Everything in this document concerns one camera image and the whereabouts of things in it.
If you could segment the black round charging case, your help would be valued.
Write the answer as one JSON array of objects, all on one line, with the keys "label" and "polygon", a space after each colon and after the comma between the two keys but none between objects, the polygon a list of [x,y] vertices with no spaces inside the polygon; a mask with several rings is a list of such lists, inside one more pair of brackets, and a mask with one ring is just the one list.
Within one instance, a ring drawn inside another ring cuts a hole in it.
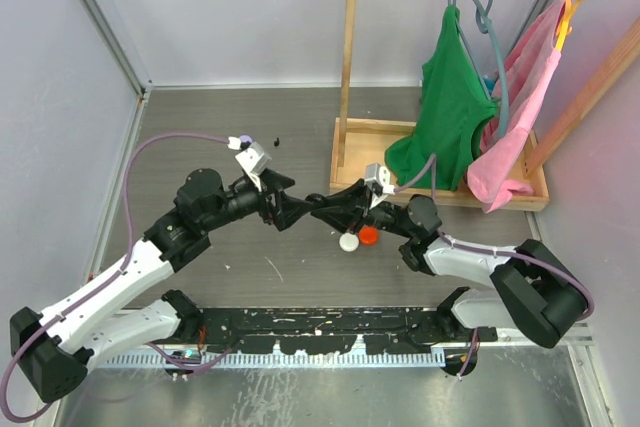
[{"label": "black round charging case", "polygon": [[305,200],[306,200],[307,202],[311,202],[311,203],[313,203],[314,205],[320,205],[320,204],[322,204],[322,203],[324,202],[324,196],[323,196],[323,195],[321,195],[321,194],[312,193],[312,194],[309,194],[309,195],[305,198]]}]

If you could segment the orange earbud charging case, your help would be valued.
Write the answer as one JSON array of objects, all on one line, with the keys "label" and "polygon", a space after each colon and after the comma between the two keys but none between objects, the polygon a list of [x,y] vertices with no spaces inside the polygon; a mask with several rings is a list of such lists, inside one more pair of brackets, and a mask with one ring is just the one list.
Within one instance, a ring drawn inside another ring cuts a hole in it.
[{"label": "orange earbud charging case", "polygon": [[365,246],[373,246],[379,241],[379,231],[370,226],[364,226],[358,233],[361,244]]}]

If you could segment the white round charging case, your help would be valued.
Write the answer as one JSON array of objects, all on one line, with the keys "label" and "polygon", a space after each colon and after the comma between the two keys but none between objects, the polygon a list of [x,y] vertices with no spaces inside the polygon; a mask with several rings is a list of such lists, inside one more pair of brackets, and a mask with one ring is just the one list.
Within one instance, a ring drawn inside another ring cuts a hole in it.
[{"label": "white round charging case", "polygon": [[358,249],[360,244],[357,235],[345,232],[339,238],[339,246],[344,252],[354,252]]}]

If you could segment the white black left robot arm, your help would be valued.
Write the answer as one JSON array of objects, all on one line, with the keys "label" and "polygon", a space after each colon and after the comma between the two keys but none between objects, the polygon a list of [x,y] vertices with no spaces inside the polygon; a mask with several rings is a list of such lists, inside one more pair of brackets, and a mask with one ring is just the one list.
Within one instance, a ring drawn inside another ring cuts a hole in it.
[{"label": "white black left robot arm", "polygon": [[131,250],[93,281],[49,309],[23,307],[9,321],[13,366],[41,401],[52,403],[75,390],[98,354],[92,332],[139,294],[192,262],[210,245],[211,231],[257,214],[283,231],[318,208],[317,195],[287,195],[294,180],[271,169],[256,179],[243,175],[224,186],[213,169],[191,172],[174,207],[161,216]]}]

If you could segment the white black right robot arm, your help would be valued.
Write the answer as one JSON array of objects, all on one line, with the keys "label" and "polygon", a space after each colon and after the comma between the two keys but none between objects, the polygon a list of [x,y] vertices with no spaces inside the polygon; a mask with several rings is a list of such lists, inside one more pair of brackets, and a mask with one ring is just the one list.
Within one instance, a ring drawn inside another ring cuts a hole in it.
[{"label": "white black right robot arm", "polygon": [[378,199],[374,189],[358,181],[336,194],[307,199],[313,217],[342,233],[374,227],[405,238],[399,252],[411,270],[477,284],[441,304],[438,326],[449,340],[462,340],[473,328],[511,328],[553,348],[594,311],[589,291],[543,243],[527,239],[515,247],[491,247],[462,242],[441,232],[429,196],[414,195],[400,206]]}]

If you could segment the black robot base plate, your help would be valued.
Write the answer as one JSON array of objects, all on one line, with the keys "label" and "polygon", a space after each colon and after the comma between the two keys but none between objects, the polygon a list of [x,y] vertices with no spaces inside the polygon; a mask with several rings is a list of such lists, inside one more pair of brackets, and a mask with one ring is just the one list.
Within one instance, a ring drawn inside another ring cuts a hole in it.
[{"label": "black robot base plate", "polygon": [[467,343],[472,330],[423,307],[206,308],[197,323],[161,341],[201,342],[211,352],[346,354],[357,340],[365,353],[429,353],[447,342]]}]

